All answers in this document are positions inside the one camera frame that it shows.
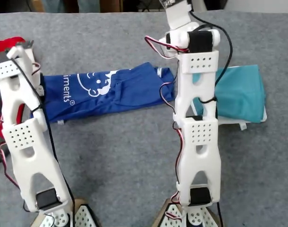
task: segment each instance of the red fabric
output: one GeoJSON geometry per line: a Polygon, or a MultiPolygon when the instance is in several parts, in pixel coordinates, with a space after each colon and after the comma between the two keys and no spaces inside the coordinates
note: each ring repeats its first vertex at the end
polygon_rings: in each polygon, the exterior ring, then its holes
{"type": "MultiPolygon", "coordinates": [[[[9,39],[5,40],[0,40],[0,52],[6,50],[7,48],[11,48],[16,45],[18,42],[25,42],[25,40],[22,37],[12,37],[9,39]]],[[[17,111],[17,124],[20,124],[22,122],[22,116],[23,116],[23,111],[24,111],[24,104],[19,106],[19,109],[17,111]]],[[[2,134],[2,121],[0,118],[0,137],[3,138],[2,134]]]]}

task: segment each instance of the blue fabric pouch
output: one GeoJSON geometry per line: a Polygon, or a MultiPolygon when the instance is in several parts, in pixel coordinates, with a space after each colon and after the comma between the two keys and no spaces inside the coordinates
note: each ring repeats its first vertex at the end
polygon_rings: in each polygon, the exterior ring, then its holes
{"type": "MultiPolygon", "coordinates": [[[[56,122],[162,104],[159,88],[173,79],[169,68],[149,62],[131,70],[44,76],[47,117],[56,122]]],[[[162,92],[174,99],[174,85],[162,92]]]]}
{"type": "MultiPolygon", "coordinates": [[[[216,72],[219,77],[223,69],[216,72]]],[[[193,82],[200,75],[193,75],[193,82]]],[[[218,115],[260,123],[263,119],[265,91],[257,65],[230,67],[215,88],[218,115]]],[[[198,98],[193,100],[197,114],[203,113],[198,98]]]]}

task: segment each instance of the teal bag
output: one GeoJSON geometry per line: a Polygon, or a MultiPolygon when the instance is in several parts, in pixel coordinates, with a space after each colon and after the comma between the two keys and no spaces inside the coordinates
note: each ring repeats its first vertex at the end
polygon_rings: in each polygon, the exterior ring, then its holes
{"type": "MultiPolygon", "coordinates": [[[[223,69],[216,72],[219,77],[223,69]]],[[[197,82],[200,74],[193,75],[197,82]]],[[[263,119],[265,91],[258,65],[230,67],[217,86],[215,96],[218,99],[218,115],[260,123],[263,119]]],[[[193,100],[198,115],[203,114],[203,107],[198,98],[193,100]]]]}

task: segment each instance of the perforated plate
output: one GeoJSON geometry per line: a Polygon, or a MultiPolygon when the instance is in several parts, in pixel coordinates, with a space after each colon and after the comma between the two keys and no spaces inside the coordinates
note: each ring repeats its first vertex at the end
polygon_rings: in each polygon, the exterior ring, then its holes
{"type": "MultiPolygon", "coordinates": [[[[179,216],[179,217],[182,216],[179,209],[174,204],[169,205],[169,207],[166,211],[168,211],[168,212],[170,212],[176,216],[179,216]]],[[[161,224],[159,225],[159,227],[182,227],[182,222],[180,220],[172,220],[172,219],[166,217],[164,214],[163,220],[162,220],[161,224]]]]}
{"type": "Polygon", "coordinates": [[[180,56],[182,73],[216,72],[218,69],[218,51],[181,54],[180,56]]]}
{"type": "MultiPolygon", "coordinates": [[[[179,209],[174,204],[169,205],[166,211],[179,217],[182,216],[179,209]]],[[[201,223],[203,223],[203,227],[218,227],[213,217],[206,208],[191,209],[190,212],[188,212],[188,219],[193,226],[199,226],[201,223]]],[[[186,227],[186,224],[183,225],[181,221],[172,220],[166,217],[164,214],[159,227],[186,227]]]]}
{"type": "MultiPolygon", "coordinates": [[[[53,218],[46,216],[40,224],[40,227],[56,227],[57,220],[60,220],[60,217],[55,219],[54,225],[52,226],[53,218]]],[[[80,206],[77,211],[75,215],[75,227],[97,227],[86,206],[80,206]]]]}
{"type": "Polygon", "coordinates": [[[11,145],[13,149],[22,150],[31,147],[35,142],[35,133],[33,131],[32,125],[26,121],[10,129],[4,129],[2,132],[7,144],[11,145]]]}
{"type": "Polygon", "coordinates": [[[207,145],[217,142],[218,121],[195,121],[185,119],[185,140],[195,145],[207,145]]]}
{"type": "Polygon", "coordinates": [[[15,76],[20,73],[20,70],[12,61],[0,63],[0,78],[15,76]]]}

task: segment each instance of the gray felt surface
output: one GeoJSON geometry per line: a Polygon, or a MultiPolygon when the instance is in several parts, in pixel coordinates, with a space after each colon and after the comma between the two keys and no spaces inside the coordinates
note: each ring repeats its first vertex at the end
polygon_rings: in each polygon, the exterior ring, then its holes
{"type": "MultiPolygon", "coordinates": [[[[258,64],[268,120],[245,131],[220,126],[221,208],[228,227],[288,227],[288,14],[208,12],[234,44],[231,65],[258,64]]],[[[144,42],[168,30],[164,13],[0,15],[0,39],[35,40],[45,74],[169,66],[144,42]]],[[[224,37],[220,65],[228,55],[224,37]]],[[[175,191],[179,139],[165,105],[52,125],[60,165],[76,197],[104,227],[148,227],[175,191]]],[[[19,191],[0,165],[0,226],[27,227],[19,191]]]]}

